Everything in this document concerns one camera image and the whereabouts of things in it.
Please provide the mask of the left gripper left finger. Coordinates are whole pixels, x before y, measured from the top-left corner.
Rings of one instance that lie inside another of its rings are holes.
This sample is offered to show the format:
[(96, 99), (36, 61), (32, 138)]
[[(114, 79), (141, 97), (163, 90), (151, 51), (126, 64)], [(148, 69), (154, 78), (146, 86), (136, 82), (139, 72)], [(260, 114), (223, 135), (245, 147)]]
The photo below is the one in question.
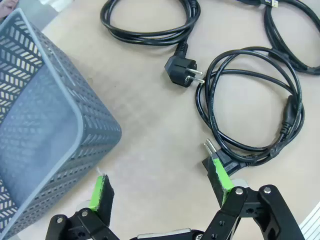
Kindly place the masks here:
[(114, 194), (108, 176), (100, 175), (89, 207), (76, 211), (71, 217), (53, 216), (45, 240), (118, 240), (110, 229)]

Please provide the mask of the grey perforated plastic basket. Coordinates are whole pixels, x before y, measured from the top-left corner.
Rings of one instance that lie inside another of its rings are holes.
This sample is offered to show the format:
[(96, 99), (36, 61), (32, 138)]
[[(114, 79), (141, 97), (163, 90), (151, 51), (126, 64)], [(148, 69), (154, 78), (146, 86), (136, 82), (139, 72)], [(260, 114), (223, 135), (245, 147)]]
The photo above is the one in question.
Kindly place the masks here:
[(68, 56), (15, 9), (0, 24), (0, 240), (37, 222), (121, 136)]

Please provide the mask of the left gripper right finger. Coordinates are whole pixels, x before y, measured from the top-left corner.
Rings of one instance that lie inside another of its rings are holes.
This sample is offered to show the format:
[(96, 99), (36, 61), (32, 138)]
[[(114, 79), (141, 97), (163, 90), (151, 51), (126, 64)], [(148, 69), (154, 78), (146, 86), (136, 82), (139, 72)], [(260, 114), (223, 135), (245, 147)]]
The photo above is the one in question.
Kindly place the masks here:
[(297, 221), (276, 186), (269, 184), (253, 190), (235, 185), (218, 158), (210, 156), (202, 163), (220, 206), (202, 240), (232, 240), (244, 218), (254, 220), (264, 240), (304, 240)]

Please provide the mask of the aluminium slotted table plate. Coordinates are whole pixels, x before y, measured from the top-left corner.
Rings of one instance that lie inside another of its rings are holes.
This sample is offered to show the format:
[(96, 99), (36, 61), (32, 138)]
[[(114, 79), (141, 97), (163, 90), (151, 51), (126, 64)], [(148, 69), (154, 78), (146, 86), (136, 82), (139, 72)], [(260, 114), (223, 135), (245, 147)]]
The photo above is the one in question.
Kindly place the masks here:
[(320, 201), (299, 227), (305, 240), (320, 240)]

